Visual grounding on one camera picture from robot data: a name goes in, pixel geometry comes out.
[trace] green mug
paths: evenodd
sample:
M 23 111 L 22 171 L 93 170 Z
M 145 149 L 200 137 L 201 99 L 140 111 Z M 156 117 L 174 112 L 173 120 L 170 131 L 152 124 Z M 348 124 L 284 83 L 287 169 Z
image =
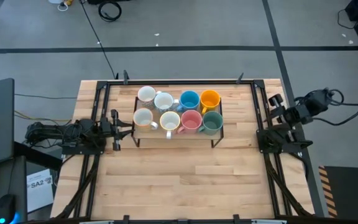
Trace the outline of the green mug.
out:
M 223 117 L 215 111 L 209 111 L 203 116 L 203 125 L 198 132 L 204 132 L 207 135 L 216 134 L 223 127 Z

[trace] yellow and black caution tape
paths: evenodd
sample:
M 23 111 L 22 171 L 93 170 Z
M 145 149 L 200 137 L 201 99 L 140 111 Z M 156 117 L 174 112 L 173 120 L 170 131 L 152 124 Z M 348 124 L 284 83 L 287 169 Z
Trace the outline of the yellow and black caution tape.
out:
M 324 166 L 319 166 L 318 172 L 320 174 L 321 183 L 323 185 L 323 192 L 327 203 L 329 217 L 336 218 L 337 212 L 335 209 L 334 196 L 331 191 L 331 186 L 329 185 L 328 173 Z

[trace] pink mug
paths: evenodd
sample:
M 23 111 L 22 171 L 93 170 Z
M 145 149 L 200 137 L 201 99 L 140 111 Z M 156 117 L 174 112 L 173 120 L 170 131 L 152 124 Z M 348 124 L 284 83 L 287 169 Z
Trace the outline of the pink mug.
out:
M 188 110 L 181 115 L 181 127 L 178 129 L 178 134 L 195 134 L 202 123 L 203 118 L 200 112 Z

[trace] orange mug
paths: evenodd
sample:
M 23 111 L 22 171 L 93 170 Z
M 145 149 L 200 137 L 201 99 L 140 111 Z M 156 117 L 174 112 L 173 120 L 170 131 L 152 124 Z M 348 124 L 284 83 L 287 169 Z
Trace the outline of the orange mug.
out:
M 215 110 L 221 101 L 221 96 L 215 90 L 205 90 L 201 94 L 201 114 Z

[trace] white mug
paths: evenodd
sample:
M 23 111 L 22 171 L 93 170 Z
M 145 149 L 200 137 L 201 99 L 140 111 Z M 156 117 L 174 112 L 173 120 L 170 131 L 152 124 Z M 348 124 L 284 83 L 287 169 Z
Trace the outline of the white mug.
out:
M 167 131 L 167 139 L 172 138 L 172 133 L 179 127 L 180 116 L 176 112 L 168 111 L 161 115 L 160 125 Z
M 158 112 L 165 113 L 173 110 L 174 104 L 179 105 L 179 100 L 174 100 L 169 93 L 159 93 L 154 98 L 154 104 Z
M 154 98 L 160 93 L 161 91 L 155 91 L 155 89 L 151 86 L 143 86 L 137 92 L 137 97 L 142 102 L 144 107 L 152 110 L 155 108 Z
M 153 113 L 147 108 L 141 108 L 134 113 L 136 130 L 148 131 L 156 130 L 158 124 L 153 121 Z

